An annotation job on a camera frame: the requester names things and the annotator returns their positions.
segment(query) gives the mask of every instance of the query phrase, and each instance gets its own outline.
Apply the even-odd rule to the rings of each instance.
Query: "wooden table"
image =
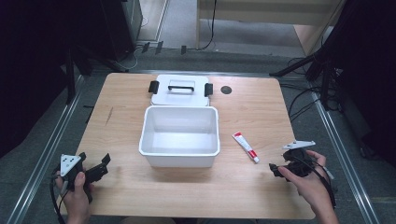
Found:
[[[91,168],[107,154],[109,173],[95,183],[92,213],[143,217],[314,217],[309,204],[268,163],[285,164],[281,147],[294,140],[276,79],[208,77],[219,111],[220,154],[211,168],[154,168],[138,151],[155,75],[110,74],[77,154]],[[220,88],[230,86],[231,94]],[[233,140],[242,132],[261,161]]]
[[[212,20],[214,2],[197,0],[197,49],[200,19]],[[327,28],[337,22],[344,3],[345,0],[218,0],[216,20],[293,24],[305,55],[310,55]]]

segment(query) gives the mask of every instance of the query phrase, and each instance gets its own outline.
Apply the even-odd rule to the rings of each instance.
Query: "black equipment stand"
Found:
[[[88,62],[88,58],[92,58],[97,62],[105,65],[110,68],[114,72],[123,73],[116,65],[109,62],[106,59],[96,55],[94,52],[83,46],[76,46],[74,44],[69,45],[66,49],[66,78],[67,78],[67,100],[66,104],[68,105],[73,98],[76,96],[76,86],[75,86],[75,73],[74,73],[74,65],[80,71],[82,75],[89,76],[92,72],[92,68],[90,63]]]
[[[356,5],[358,2],[359,1],[356,0],[346,1],[338,22],[335,24],[332,32],[320,49],[279,72],[269,74],[269,76],[283,77],[297,68],[311,63],[305,74],[306,79],[308,81],[314,81],[320,76],[320,74],[323,75],[320,101],[324,108],[328,110],[329,106],[327,105],[327,100],[329,84],[331,75],[335,70],[334,57],[341,51],[340,48],[342,47],[343,35],[347,34],[347,27],[350,25],[348,23],[350,23],[349,21],[351,21],[351,19],[356,15]]]

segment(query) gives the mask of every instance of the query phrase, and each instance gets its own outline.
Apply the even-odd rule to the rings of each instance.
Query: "black clip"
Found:
[[[149,50],[149,42],[147,42],[142,49],[142,53],[146,53]]]
[[[160,87],[160,82],[159,81],[157,81],[157,80],[151,81],[149,83],[148,92],[152,92],[154,94],[157,94],[159,87]]]
[[[213,84],[212,83],[206,83],[205,84],[205,97],[213,95]]]
[[[181,46],[181,55],[185,54],[187,52],[187,46],[183,45]]]
[[[158,43],[157,48],[155,49],[155,55],[161,53],[162,49],[163,49],[163,41]]]

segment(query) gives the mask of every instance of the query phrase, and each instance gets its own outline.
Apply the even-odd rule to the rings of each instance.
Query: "white plastic box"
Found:
[[[139,151],[151,166],[211,167],[220,151],[217,109],[150,106],[145,114]]]

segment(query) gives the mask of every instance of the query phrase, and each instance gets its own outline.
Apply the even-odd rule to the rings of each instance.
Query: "person's arm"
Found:
[[[317,159],[317,163],[325,166],[326,158],[315,151],[307,150],[306,153]],[[317,166],[316,170],[326,177],[323,169]],[[317,215],[320,224],[337,224],[338,218],[332,208],[332,201],[326,188],[320,182],[317,174],[312,172],[306,177],[299,177],[285,167],[278,167],[278,171],[296,187],[298,192],[311,205],[312,211]]]
[[[88,223],[91,211],[88,197],[84,192],[85,174],[79,172],[75,180],[75,190],[69,190],[64,196],[64,205],[67,210],[67,224]],[[64,182],[60,177],[56,179],[56,185],[62,188]]]

